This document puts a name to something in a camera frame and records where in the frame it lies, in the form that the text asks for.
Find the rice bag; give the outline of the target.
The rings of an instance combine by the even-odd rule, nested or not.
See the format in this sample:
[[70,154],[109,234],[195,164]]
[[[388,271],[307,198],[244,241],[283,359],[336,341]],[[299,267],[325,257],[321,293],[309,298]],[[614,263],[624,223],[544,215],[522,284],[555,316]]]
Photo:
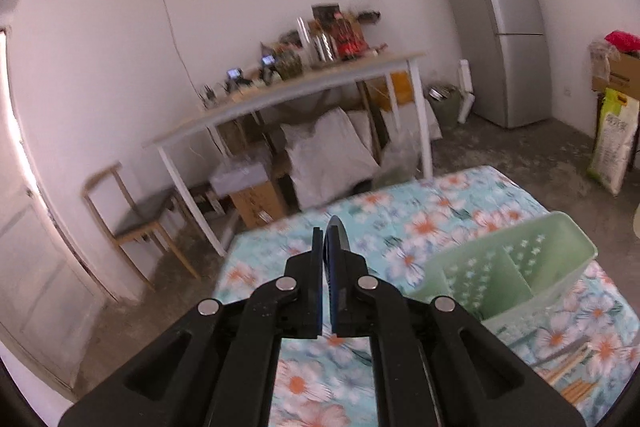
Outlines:
[[639,101],[606,88],[587,173],[614,196],[622,189],[638,126]]

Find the white side table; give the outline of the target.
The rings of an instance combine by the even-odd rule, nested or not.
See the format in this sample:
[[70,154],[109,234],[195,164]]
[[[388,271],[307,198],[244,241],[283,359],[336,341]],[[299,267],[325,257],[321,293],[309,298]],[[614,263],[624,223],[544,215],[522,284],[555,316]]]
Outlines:
[[296,98],[303,98],[304,96],[346,86],[346,84],[369,81],[378,77],[383,77],[386,81],[395,122],[399,124],[399,109],[390,74],[404,70],[409,75],[414,104],[416,104],[416,116],[418,116],[419,121],[422,176],[424,179],[431,180],[433,178],[431,135],[430,129],[428,129],[426,102],[419,72],[419,60],[424,56],[423,52],[405,54],[385,52],[377,56],[360,58],[357,61],[342,63],[325,69],[311,70],[303,76],[281,81],[271,87],[250,90],[239,96],[239,98],[229,96],[229,98],[226,98],[215,107],[206,109],[204,112],[183,121],[174,129],[157,135],[146,144],[157,149],[171,181],[174,182],[180,197],[188,207],[196,224],[204,233],[208,243],[212,245],[216,254],[220,257],[226,257],[227,248],[235,236],[235,228],[240,220],[239,213],[237,211],[231,213],[231,217],[224,228],[224,233],[218,236],[209,226],[201,210],[198,209],[198,205],[196,205],[186,186],[186,181],[183,180],[180,170],[170,156],[169,147],[195,133],[210,130],[213,133],[214,143],[221,150],[221,154],[227,157],[229,152],[224,143],[222,143],[217,131],[217,127],[220,124],[247,114],[257,113],[266,107],[296,100]]

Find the grey refrigerator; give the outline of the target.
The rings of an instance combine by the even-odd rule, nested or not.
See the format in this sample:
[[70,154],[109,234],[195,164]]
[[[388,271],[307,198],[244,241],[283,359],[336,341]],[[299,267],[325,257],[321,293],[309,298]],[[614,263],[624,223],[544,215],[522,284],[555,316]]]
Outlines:
[[539,0],[449,0],[474,113],[512,129],[552,116],[549,48]]

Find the cardboard box with red bag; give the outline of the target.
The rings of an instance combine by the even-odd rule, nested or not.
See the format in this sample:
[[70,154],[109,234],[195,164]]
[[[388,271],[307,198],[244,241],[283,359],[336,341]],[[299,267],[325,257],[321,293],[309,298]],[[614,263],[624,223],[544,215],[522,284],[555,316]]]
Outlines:
[[638,100],[639,50],[639,37],[620,30],[590,43],[591,89],[604,92],[610,88]]

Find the wooden chopstick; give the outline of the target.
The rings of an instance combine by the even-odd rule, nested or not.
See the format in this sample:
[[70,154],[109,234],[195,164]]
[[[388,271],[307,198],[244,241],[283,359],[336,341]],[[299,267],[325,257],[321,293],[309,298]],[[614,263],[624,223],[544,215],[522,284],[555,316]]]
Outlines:
[[597,385],[598,383],[596,381],[590,383],[590,381],[578,379],[562,389],[561,395],[568,403],[576,407],[578,403],[590,397]]
[[542,379],[549,384],[550,386],[554,386],[560,379],[562,379],[566,374],[570,373],[579,363],[585,360],[585,358],[590,355],[591,349],[588,345],[583,345],[577,351],[572,353],[566,360],[555,367],[553,371],[548,372],[540,372],[539,375]]

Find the steel canister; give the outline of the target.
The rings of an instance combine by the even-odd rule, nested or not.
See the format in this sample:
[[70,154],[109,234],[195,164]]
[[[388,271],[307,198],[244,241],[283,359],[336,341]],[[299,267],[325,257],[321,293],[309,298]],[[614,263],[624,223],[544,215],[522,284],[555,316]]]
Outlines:
[[318,67],[333,65],[340,60],[334,39],[327,32],[317,32],[312,36],[311,43],[314,46],[314,64]]

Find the white wooden door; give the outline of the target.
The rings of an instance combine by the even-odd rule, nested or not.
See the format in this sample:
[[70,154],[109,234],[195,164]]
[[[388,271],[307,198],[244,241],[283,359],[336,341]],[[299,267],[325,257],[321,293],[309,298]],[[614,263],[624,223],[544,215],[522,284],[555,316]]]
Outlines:
[[47,214],[12,106],[1,36],[1,342],[63,397],[105,303]]

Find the red oil bottle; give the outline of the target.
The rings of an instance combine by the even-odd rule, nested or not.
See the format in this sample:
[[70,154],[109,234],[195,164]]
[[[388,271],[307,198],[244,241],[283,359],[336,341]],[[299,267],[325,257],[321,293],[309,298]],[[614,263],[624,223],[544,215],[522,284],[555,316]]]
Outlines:
[[359,23],[350,15],[337,12],[333,23],[334,40],[343,61],[356,60],[369,49]]

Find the white pillow bag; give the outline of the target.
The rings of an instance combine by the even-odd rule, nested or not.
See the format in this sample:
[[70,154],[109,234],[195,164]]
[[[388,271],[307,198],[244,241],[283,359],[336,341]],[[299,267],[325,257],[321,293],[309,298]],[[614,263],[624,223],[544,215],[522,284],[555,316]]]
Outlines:
[[339,107],[310,124],[282,124],[290,176],[300,209],[348,194],[378,171],[369,118]]

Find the wooden chair black seat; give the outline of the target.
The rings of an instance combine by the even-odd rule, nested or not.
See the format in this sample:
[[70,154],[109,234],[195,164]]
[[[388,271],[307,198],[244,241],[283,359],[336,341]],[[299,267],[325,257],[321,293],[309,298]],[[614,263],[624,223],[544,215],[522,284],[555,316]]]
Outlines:
[[[117,254],[124,260],[128,267],[134,271],[134,274],[151,289],[154,289],[149,277],[143,274],[138,268],[136,262],[126,253],[124,246],[132,242],[151,241],[161,253],[171,251],[180,263],[186,268],[195,280],[202,279],[201,274],[196,271],[186,254],[178,246],[175,239],[171,237],[165,229],[162,218],[167,211],[179,211],[186,225],[198,231],[198,224],[192,217],[190,210],[183,202],[183,198],[175,188],[164,188],[162,191],[156,192],[150,196],[145,196],[140,200],[135,200],[119,171],[122,164],[116,162],[96,173],[93,173],[85,181],[81,187],[80,196],[86,204],[90,215],[96,221],[106,239],[111,243]],[[103,184],[108,178],[112,178],[122,198],[126,202],[128,209],[124,217],[119,220],[117,225],[110,227],[105,221],[102,213],[92,198],[92,194]]]

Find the cardboard box under table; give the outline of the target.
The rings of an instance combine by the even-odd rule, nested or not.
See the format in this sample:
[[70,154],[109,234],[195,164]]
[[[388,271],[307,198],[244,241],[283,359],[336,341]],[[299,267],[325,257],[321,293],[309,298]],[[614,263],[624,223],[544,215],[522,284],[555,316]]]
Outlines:
[[280,188],[272,181],[244,188],[230,197],[244,225],[250,230],[262,228],[288,214]]

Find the green plastic utensil basket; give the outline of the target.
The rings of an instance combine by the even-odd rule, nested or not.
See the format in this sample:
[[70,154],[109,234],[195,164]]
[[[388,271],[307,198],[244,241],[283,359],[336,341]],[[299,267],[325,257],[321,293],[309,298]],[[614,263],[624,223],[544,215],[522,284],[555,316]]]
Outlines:
[[497,332],[547,311],[597,255],[576,222],[553,211],[446,249],[426,262],[422,285],[408,296],[448,296]]

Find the floral blue tablecloth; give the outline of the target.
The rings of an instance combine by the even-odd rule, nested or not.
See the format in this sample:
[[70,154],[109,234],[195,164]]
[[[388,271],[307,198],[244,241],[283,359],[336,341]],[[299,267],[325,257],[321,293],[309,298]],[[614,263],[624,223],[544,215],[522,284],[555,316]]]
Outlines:
[[[408,296],[422,285],[426,262],[446,249],[549,212],[487,166],[387,187],[238,236],[215,297],[233,303],[280,277],[286,260],[308,251],[314,229],[326,227],[334,215],[343,221],[350,247],[366,259],[370,273]],[[639,363],[637,314],[597,258],[547,311],[491,332],[538,374],[553,371],[588,345],[590,355],[553,388],[561,393],[578,379],[596,381],[590,397],[576,405],[591,426],[605,417]]]

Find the green glass jar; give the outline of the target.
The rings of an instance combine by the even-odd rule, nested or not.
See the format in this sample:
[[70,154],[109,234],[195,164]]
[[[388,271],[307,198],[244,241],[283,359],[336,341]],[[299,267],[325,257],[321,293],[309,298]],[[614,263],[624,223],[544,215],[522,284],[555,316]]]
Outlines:
[[303,75],[303,62],[299,54],[292,50],[284,50],[276,55],[274,67],[283,80],[290,80]]

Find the large steel spoon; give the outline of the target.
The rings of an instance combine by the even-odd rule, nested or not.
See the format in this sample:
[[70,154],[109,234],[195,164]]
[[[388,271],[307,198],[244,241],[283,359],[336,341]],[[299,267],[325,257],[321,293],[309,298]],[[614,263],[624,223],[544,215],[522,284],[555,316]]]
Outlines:
[[350,251],[348,235],[341,218],[337,215],[332,216],[328,224],[328,229],[335,229],[338,237],[338,243],[340,243],[343,251]]

